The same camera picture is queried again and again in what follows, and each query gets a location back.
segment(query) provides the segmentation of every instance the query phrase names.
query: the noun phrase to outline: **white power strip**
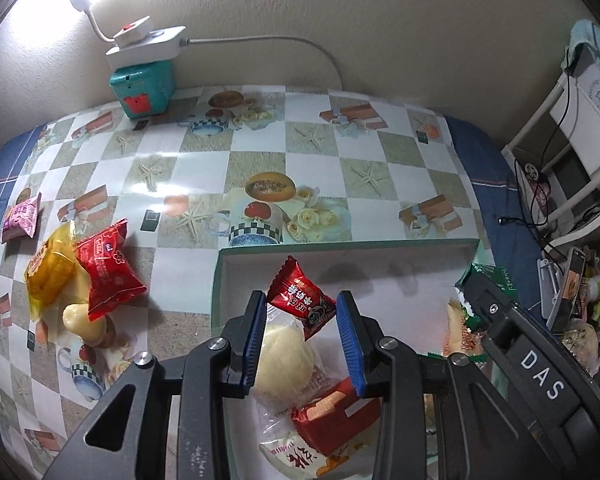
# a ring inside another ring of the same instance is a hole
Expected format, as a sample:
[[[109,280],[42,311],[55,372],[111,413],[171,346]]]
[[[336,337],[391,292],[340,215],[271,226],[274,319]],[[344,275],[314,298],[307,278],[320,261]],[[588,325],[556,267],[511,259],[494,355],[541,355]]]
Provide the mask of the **white power strip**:
[[[107,51],[109,65],[112,70],[117,70],[124,66],[173,59],[183,49],[180,36],[184,30],[184,26],[160,28],[137,43],[123,48],[115,46]]]

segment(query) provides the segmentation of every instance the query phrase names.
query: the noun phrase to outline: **blue towel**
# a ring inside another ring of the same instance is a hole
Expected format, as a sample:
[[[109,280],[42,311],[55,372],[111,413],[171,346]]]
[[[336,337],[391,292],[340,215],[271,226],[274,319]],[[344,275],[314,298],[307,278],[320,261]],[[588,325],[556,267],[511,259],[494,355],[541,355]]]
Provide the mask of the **blue towel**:
[[[580,20],[571,29],[569,46],[566,48],[564,59],[560,65],[562,70],[573,67],[585,46],[600,69],[600,27],[591,20]]]

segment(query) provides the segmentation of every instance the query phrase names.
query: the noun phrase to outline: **green snack package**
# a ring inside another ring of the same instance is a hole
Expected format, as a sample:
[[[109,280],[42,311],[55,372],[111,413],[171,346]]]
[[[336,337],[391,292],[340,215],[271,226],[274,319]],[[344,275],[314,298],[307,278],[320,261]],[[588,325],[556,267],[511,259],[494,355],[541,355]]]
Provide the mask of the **green snack package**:
[[[462,285],[464,284],[466,279],[472,274],[475,274],[476,272],[481,272],[484,275],[486,275],[487,278],[489,278],[493,283],[499,286],[507,296],[509,296],[516,303],[518,302],[518,292],[513,286],[513,283],[511,283],[509,273],[504,267],[472,263],[464,272],[462,278],[458,280],[458,282],[456,283],[456,287],[462,290]]]

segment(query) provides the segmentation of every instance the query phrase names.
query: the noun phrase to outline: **wall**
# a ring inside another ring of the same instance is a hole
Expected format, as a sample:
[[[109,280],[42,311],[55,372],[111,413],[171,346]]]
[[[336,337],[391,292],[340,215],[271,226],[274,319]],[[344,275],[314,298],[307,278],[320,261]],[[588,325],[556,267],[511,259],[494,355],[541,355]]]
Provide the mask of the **wall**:
[[[331,51],[351,91],[400,98],[474,122],[503,144],[558,77],[580,0],[101,0],[105,33],[151,14],[192,38],[296,34]],[[38,124],[114,99],[101,43],[67,0],[19,0],[0,26],[0,146]],[[193,46],[179,87],[336,86],[310,47]]]

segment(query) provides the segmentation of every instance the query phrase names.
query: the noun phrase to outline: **white box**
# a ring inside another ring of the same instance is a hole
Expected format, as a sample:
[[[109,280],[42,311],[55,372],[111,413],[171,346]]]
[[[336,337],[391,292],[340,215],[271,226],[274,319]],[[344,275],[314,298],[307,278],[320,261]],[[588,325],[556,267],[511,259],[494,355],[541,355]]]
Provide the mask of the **white box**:
[[[306,276],[334,300],[351,290],[360,313],[375,318],[386,335],[416,352],[440,353],[448,329],[446,305],[457,298],[455,283],[473,261],[477,240],[406,240],[340,242],[298,246],[251,246],[222,249],[218,256],[212,303],[212,328],[241,316],[252,290],[266,293],[286,256],[292,252]],[[336,320],[310,342],[323,364],[348,376]],[[224,400],[231,478],[285,480],[258,451],[263,441],[255,399]],[[375,449],[364,449],[329,478],[370,478]]]

